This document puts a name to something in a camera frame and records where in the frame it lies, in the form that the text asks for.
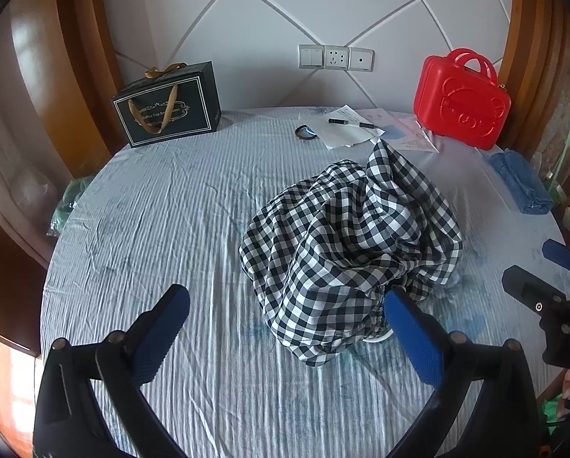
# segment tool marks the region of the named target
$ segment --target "black gift box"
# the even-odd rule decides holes
[[[217,129],[221,109],[212,62],[174,64],[145,75],[113,97],[130,146]]]

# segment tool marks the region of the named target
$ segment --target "red suitcase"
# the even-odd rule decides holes
[[[469,69],[478,60],[480,72]],[[423,127],[480,149],[491,149],[512,106],[484,56],[457,48],[447,56],[428,56],[414,97],[414,114]]]

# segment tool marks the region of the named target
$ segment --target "screw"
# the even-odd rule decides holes
[[[505,342],[505,345],[510,348],[512,351],[520,351],[522,349],[522,345],[520,342],[516,341],[516,339],[508,339]]]
[[[66,343],[67,343],[66,339],[58,338],[56,339],[56,341],[52,342],[52,349],[60,351],[62,348],[66,347]]]
[[[451,333],[451,339],[456,344],[465,344],[467,342],[467,336],[463,332],[454,331]]]
[[[124,336],[125,336],[125,332],[122,330],[114,330],[113,332],[111,332],[108,337],[107,340],[111,343],[111,344],[119,344],[120,342],[124,341]]]

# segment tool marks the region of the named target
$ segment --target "marker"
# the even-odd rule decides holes
[[[368,124],[367,122],[351,122],[349,120],[342,119],[328,119],[330,124],[344,124],[346,126],[356,126],[356,127],[367,127],[368,129],[375,129],[374,124]]]

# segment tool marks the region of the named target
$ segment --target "checkered shirt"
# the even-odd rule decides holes
[[[378,142],[363,169],[351,160],[287,188],[253,219],[240,247],[272,333],[319,366],[386,329],[394,285],[424,299],[463,247],[439,190]]]

